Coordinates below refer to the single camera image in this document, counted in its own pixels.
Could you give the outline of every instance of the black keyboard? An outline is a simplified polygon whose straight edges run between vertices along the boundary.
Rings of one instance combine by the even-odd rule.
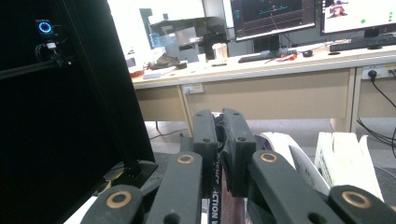
[[[261,61],[261,60],[268,60],[268,59],[274,59],[274,58],[280,58],[282,55],[291,55],[291,54],[297,54],[297,50],[295,49],[280,49],[280,50],[272,50],[269,52],[262,52],[259,55],[252,55],[252,56],[246,56],[242,57],[239,59],[239,63],[250,63],[250,62],[256,62],[256,61]]]
[[[381,46],[396,45],[396,36],[379,35],[376,37],[364,37],[359,40],[352,40],[350,43],[330,46],[330,52],[350,50],[350,49],[376,49]]]

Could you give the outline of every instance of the computer monitor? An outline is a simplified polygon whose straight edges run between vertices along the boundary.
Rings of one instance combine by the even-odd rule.
[[[315,26],[314,0],[233,0],[231,9],[236,41]]]
[[[376,36],[380,28],[396,25],[394,0],[322,0],[321,34],[365,31]]]

